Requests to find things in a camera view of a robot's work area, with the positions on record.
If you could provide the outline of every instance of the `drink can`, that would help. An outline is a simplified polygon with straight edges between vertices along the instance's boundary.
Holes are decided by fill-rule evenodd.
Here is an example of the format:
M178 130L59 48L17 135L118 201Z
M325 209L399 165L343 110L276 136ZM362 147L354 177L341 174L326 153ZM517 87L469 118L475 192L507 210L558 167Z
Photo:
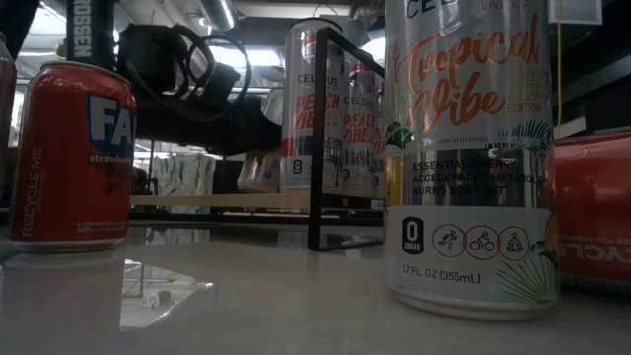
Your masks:
M9 259L0 272L3 353L101 353L120 332L123 269L111 250Z
M311 187L314 103L316 92L317 31L341 28L320 18L304 19L294 24L285 39L285 97L283 100L283 145L281 192L308 191ZM341 190L342 142L345 113L342 92L344 55L330 42L326 63L326 99L324 123L324 172L322 188L326 192Z
M386 3L386 284L523 320L559 301L547 1Z
M563 285L631 295L631 132L555 144Z
M364 64L351 65L349 95L344 97L342 179L344 193L360 197L373 195L375 132L375 74Z
M103 249L127 232L136 102L89 64L50 62L31 80L10 240L26 250Z
M0 187L4 186L11 114L18 78L16 64L5 46L6 42L7 39L0 33Z
M384 118L384 92L386 83L379 75L375 76L375 144L373 145L373 198L384 199L384 152L386 148L386 120Z

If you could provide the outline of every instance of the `table surface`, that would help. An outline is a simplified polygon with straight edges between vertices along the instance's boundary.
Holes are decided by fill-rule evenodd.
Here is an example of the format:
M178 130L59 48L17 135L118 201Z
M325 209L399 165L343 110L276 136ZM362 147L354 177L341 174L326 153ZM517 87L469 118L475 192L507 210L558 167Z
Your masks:
M543 319L455 319L400 304L381 247L313 253L300 227L186 227L134 227L85 254L0 242L0 353L629 353L623 299L575 291Z

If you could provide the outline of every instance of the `silver can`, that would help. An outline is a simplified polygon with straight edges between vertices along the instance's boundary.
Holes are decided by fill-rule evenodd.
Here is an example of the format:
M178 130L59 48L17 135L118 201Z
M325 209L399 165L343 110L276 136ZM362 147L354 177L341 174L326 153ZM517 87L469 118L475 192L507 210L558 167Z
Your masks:
M373 198L384 199L384 152L386 151L386 119L384 116L384 92L386 83L375 76L375 144L373 145Z
M344 149L342 175L344 193L360 197L373 195L375 132L375 73L356 59L350 67L348 96L344 103Z
M559 301L547 1L386 3L386 281L443 314Z
M317 31L341 28L325 19L304 19L294 24L285 39L285 97L283 105L283 146L281 192L310 189L314 103L316 91ZM324 123L324 172L322 188L326 192L341 190L341 155L345 112L342 92L344 56L342 49L330 42L326 63L326 100Z

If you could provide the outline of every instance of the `0 sugar label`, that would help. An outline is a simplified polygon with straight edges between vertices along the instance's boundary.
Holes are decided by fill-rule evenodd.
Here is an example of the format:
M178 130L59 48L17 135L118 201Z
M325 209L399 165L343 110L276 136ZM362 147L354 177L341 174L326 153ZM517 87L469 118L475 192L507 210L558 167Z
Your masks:
M388 208L387 282L419 297L525 306L559 298L558 240L544 209Z

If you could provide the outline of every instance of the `red can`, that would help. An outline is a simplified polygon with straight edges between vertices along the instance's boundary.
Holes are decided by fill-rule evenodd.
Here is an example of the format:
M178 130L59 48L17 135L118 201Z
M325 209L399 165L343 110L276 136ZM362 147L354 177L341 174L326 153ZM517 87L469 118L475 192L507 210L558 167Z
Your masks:
M127 233L136 102L124 78L51 62L29 83L11 241L33 251L110 248Z
M13 62L5 43L7 40L0 33L0 188L4 183L7 163L7 146L11 131L11 113L13 98L16 94L16 64Z
M631 132L555 150L564 284L631 295Z

